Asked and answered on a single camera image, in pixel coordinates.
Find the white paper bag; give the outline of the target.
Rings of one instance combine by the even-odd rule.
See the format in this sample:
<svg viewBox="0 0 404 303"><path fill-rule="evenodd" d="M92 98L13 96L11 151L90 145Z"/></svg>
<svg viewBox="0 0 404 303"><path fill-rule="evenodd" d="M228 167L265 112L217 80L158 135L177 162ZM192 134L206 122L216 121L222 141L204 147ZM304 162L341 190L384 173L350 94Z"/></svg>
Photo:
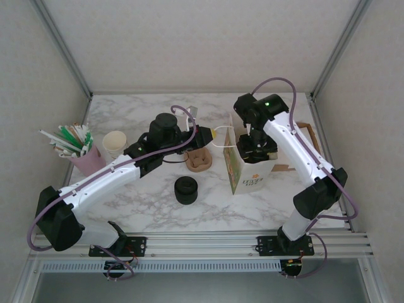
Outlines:
<svg viewBox="0 0 404 303"><path fill-rule="evenodd" d="M236 117L234 114L229 114L228 121L223 126L215 129L217 131L226 130L224 142L218 147L223 150L232 194L247 194L259 191L276 164L277 153L267 161L245 163L237 149L240 135L246 134L241 118Z"/></svg>

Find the black lidded cup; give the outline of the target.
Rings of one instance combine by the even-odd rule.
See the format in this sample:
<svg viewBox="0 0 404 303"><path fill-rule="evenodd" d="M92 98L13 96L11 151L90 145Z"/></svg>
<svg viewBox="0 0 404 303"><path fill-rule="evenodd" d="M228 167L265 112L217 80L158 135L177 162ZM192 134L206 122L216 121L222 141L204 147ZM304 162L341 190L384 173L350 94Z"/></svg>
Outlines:
<svg viewBox="0 0 404 303"><path fill-rule="evenodd" d="M180 177L174 183L174 194L180 204L193 204L198 198L198 183L192 177Z"/></svg>

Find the brown cardboard tray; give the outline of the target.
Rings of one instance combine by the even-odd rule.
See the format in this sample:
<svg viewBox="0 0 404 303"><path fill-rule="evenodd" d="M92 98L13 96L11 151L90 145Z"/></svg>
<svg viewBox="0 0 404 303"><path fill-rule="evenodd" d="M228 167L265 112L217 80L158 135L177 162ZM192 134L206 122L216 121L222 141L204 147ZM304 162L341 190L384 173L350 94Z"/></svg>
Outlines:
<svg viewBox="0 0 404 303"><path fill-rule="evenodd" d="M304 137L310 142L314 149L322 155L317 135L312 126L306 122L297 122L297 126L302 131ZM295 167L291 160L286 156L286 153L278 146L276 164L272 168L272 172L290 172L294 171Z"/></svg>

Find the pink straw holder cup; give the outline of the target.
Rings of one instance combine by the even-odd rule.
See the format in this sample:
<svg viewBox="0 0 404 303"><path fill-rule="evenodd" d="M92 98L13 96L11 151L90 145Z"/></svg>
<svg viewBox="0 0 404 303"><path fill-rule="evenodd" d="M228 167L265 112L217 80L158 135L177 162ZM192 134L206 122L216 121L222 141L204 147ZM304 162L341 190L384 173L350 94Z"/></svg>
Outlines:
<svg viewBox="0 0 404 303"><path fill-rule="evenodd" d="M96 173L106 166L106 161L96 145L88 153L78 158L69 158L69 161L86 177Z"/></svg>

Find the black controller board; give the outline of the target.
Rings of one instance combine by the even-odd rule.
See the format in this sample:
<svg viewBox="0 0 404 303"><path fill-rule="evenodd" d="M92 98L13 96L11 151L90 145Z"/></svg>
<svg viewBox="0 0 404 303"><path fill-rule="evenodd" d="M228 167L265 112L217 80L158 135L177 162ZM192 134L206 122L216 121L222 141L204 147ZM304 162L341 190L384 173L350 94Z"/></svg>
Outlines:
<svg viewBox="0 0 404 303"><path fill-rule="evenodd" d="M281 275L285 278L296 279L302 271L301 259L283 259L280 261Z"/></svg>
<svg viewBox="0 0 404 303"><path fill-rule="evenodd" d="M106 261L103 275L110 281L129 280L134 277L133 267L128 262Z"/></svg>

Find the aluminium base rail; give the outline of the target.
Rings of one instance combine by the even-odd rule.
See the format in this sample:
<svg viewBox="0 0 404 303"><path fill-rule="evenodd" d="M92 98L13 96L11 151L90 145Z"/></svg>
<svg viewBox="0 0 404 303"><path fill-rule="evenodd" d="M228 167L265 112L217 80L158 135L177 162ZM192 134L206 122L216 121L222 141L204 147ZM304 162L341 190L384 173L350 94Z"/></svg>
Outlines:
<svg viewBox="0 0 404 303"><path fill-rule="evenodd" d="M368 258L373 255L367 234L346 229L314 229L326 244L312 240L314 255L319 259L328 251L330 258ZM233 232L143 232L129 233L146 237L144 259L258 259L257 236L275 235L274 230Z"/></svg>

